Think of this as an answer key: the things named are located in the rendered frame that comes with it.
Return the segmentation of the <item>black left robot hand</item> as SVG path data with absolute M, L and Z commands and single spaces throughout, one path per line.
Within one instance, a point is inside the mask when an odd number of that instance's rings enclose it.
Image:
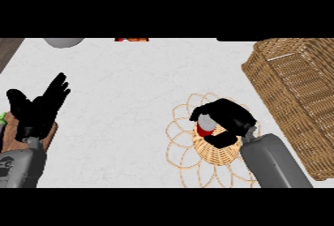
M 5 91 L 10 104 L 10 113 L 17 120 L 16 141 L 29 137 L 44 139 L 48 136 L 57 111 L 70 92 L 66 76 L 60 72 L 45 89 L 45 92 L 32 101 L 17 89 Z

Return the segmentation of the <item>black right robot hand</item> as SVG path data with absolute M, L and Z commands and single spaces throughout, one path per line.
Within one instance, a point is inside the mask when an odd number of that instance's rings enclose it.
M 226 129 L 218 135 L 203 137 L 215 148 L 233 145 L 237 136 L 243 137 L 257 120 L 251 113 L 230 100 L 221 98 L 195 108 L 190 121 L 196 121 L 199 115 L 208 115 L 215 123 Z

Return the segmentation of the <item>red can with grey lid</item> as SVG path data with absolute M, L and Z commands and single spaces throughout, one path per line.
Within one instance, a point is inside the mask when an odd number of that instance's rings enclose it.
M 217 122 L 211 119 L 209 115 L 199 115 L 196 120 L 196 132 L 200 137 L 212 134 L 217 128 Z

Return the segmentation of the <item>brown wicker basket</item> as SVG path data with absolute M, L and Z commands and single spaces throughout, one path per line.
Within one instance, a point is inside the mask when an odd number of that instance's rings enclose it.
M 240 69 L 308 176 L 334 178 L 334 38 L 258 41 Z

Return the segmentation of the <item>brown wooden panel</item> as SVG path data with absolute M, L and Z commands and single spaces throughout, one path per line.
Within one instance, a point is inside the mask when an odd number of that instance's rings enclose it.
M 0 38 L 0 73 L 16 53 L 23 38 Z

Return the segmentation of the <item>grey round bowl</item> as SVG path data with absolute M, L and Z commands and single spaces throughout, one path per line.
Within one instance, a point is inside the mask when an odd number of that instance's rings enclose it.
M 82 38 L 45 38 L 45 43 L 57 49 L 65 49 L 73 47 L 82 42 Z

